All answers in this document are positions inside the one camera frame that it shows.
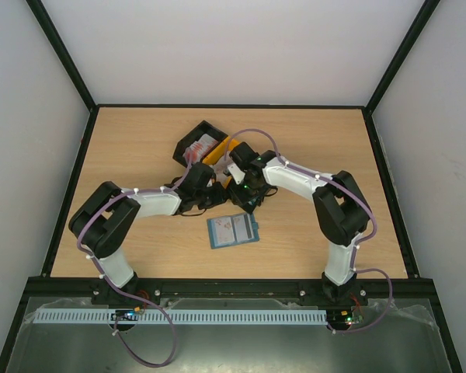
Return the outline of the black bin with teal cards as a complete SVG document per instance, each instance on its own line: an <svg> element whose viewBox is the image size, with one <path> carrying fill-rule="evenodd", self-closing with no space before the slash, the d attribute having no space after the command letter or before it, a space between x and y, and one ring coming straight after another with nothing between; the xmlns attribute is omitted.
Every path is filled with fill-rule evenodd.
<svg viewBox="0 0 466 373"><path fill-rule="evenodd" d="M240 207L247 214L251 214L262 202L268 188L252 188L246 184L230 182L226 188L233 205Z"/></svg>

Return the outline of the yellow bin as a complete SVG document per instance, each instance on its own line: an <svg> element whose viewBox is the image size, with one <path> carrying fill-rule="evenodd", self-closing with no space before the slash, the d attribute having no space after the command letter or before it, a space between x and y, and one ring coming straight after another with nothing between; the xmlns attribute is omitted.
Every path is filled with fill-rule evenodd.
<svg viewBox="0 0 466 373"><path fill-rule="evenodd" d="M216 145L213 150L207 154L205 157L201 159L201 162L208 165L212 168L217 162L226 162L229 161L229 164L232 163L231 158L229 157L229 152L236 146L239 145L239 141L233 139L230 141L229 146L227 146L230 137L227 136L221 143ZM221 183L221 185L226 188L231 181L231 177L228 177L228 180L225 183Z"/></svg>

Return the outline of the black bin with red cards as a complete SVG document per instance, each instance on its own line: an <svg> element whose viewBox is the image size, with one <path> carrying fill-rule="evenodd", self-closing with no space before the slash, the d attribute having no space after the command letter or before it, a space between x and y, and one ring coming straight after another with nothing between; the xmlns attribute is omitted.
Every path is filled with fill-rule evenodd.
<svg viewBox="0 0 466 373"><path fill-rule="evenodd" d="M202 162L227 137L223 131L202 120L178 141L172 158L182 166L187 166L188 162L192 164Z"/></svg>

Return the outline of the white floral card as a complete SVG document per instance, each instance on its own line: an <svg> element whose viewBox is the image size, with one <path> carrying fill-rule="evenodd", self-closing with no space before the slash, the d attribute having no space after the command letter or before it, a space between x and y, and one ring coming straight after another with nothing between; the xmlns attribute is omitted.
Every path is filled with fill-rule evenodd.
<svg viewBox="0 0 466 373"><path fill-rule="evenodd" d="M230 245L235 241L235 234L230 217L212 220L214 242L217 246Z"/></svg>

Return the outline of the blue card holder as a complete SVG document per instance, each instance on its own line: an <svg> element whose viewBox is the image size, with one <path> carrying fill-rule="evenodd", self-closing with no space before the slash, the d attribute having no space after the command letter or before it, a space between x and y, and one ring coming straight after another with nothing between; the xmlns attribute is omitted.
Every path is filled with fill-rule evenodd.
<svg viewBox="0 0 466 373"><path fill-rule="evenodd" d="M259 225L253 214L241 213L207 220L212 249L221 249L259 241Z"/></svg>

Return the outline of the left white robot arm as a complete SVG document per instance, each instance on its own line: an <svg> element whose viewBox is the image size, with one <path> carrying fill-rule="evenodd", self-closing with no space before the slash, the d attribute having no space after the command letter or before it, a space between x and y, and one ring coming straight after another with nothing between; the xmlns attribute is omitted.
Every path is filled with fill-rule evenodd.
<svg viewBox="0 0 466 373"><path fill-rule="evenodd" d="M183 216L194 207L207 211L227 200L212 168L196 163L187 166L181 177L154 189L120 188L111 181L100 184L72 216L68 228L110 290L119 298L149 304L137 292L137 274L123 251L132 224L152 216Z"/></svg>

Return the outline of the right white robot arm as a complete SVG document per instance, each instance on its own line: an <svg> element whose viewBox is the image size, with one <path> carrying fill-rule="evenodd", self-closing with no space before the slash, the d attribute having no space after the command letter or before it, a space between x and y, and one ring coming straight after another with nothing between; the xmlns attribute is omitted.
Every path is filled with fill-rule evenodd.
<svg viewBox="0 0 466 373"><path fill-rule="evenodd" d="M270 191L280 188L312 202L319 228L329 241L322 273L325 299L338 305L350 296L356 282L355 259L372 211L356 180L347 171L319 173L292 163L273 150L254 152L245 142L227 157L231 177L226 191L231 202L251 214Z"/></svg>

